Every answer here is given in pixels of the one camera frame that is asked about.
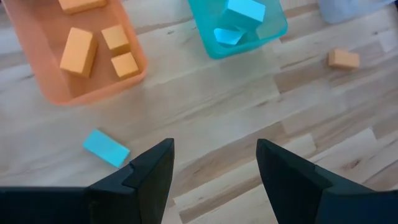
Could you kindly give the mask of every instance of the blue bin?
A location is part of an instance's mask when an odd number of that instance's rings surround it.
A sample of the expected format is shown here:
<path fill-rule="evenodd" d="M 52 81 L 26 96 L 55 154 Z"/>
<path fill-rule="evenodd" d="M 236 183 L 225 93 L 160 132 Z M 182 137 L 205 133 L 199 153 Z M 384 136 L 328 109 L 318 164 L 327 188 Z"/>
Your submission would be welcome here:
<path fill-rule="evenodd" d="M 219 59 L 256 49 L 287 32 L 287 21 L 279 0 L 255 0 L 266 6 L 264 22 L 248 32 L 237 45 L 227 46 L 216 41 L 214 29 L 220 24 L 221 14 L 227 0 L 188 0 L 203 45 L 211 58 Z"/>

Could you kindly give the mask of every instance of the foam block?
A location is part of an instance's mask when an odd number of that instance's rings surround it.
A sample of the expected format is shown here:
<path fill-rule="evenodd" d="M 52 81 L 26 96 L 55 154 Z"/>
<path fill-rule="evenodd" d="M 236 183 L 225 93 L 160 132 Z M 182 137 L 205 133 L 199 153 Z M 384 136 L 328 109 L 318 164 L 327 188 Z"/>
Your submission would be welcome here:
<path fill-rule="evenodd" d="M 102 30 L 102 35 L 114 56 L 125 54 L 130 51 L 129 40 L 121 25 Z"/>
<path fill-rule="evenodd" d="M 227 0 L 221 19 L 241 30 L 255 30 L 266 14 L 266 6 L 253 0 Z"/>
<path fill-rule="evenodd" d="M 117 168 L 123 164 L 130 153 L 128 148 L 97 129 L 84 141 L 83 147 Z"/>
<path fill-rule="evenodd" d="M 58 0 L 66 14 L 74 14 L 106 5 L 106 0 Z"/>
<path fill-rule="evenodd" d="M 97 46 L 93 33 L 72 27 L 60 68 L 72 75 L 89 78 Z"/>
<path fill-rule="evenodd" d="M 359 55 L 344 49 L 334 49 L 329 53 L 329 66 L 353 70 L 359 68 Z"/>
<path fill-rule="evenodd" d="M 130 78 L 139 73 L 136 60 L 130 52 L 114 57 L 111 60 L 116 74 L 121 79 Z"/>
<path fill-rule="evenodd" d="M 243 34 L 244 32 L 240 30 L 214 29 L 214 36 L 221 44 L 236 45 Z"/>

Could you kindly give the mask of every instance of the blue block in bin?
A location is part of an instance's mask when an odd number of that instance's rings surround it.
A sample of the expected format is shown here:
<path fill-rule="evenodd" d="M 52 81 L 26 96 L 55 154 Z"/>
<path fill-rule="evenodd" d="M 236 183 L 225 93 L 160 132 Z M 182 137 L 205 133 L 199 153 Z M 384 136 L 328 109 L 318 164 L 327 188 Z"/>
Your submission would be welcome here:
<path fill-rule="evenodd" d="M 117 168 L 123 164 L 130 153 L 128 148 L 97 129 L 84 141 L 83 147 Z"/>
<path fill-rule="evenodd" d="M 240 30 L 214 29 L 214 36 L 217 42 L 227 45 L 236 45 L 242 38 L 244 32 Z"/>
<path fill-rule="evenodd" d="M 255 30 L 264 21 L 266 6 L 253 0 L 227 0 L 221 19 L 241 30 Z"/>

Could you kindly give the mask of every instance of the orange block on floor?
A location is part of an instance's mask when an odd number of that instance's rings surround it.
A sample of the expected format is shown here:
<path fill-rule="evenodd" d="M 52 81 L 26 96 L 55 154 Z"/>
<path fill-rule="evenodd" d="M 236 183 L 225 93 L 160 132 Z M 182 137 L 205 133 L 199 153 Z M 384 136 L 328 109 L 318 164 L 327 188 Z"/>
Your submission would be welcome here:
<path fill-rule="evenodd" d="M 112 64 L 121 79 L 130 78 L 139 73 L 136 60 L 130 52 L 112 58 Z"/>
<path fill-rule="evenodd" d="M 121 25 L 102 30 L 102 34 L 114 56 L 125 54 L 130 51 L 129 40 Z"/>
<path fill-rule="evenodd" d="M 359 54 L 343 49 L 334 49 L 329 53 L 329 66 L 353 70 L 359 68 Z"/>
<path fill-rule="evenodd" d="M 106 0 L 58 0 L 66 14 L 78 13 L 106 5 Z"/>
<path fill-rule="evenodd" d="M 72 75 L 89 78 L 97 45 L 93 33 L 72 27 L 60 68 Z"/>

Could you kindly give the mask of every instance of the wooden floor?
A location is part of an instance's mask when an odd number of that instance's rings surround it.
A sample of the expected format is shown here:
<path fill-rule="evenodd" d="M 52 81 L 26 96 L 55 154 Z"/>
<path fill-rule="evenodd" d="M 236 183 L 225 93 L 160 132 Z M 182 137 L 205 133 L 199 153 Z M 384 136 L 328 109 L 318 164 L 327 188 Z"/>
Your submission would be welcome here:
<path fill-rule="evenodd" d="M 282 4 L 287 35 L 211 60 L 186 0 L 124 1 L 148 76 L 77 107 L 42 97 L 0 7 L 0 185 L 89 185 L 116 171 L 82 148 L 101 128 L 131 149 L 131 159 L 175 138 L 164 223 L 277 223 L 259 178 L 258 138 L 372 189 L 398 189 L 394 6 L 329 25 L 316 0 Z M 334 47 L 359 53 L 361 68 L 328 68 Z"/>

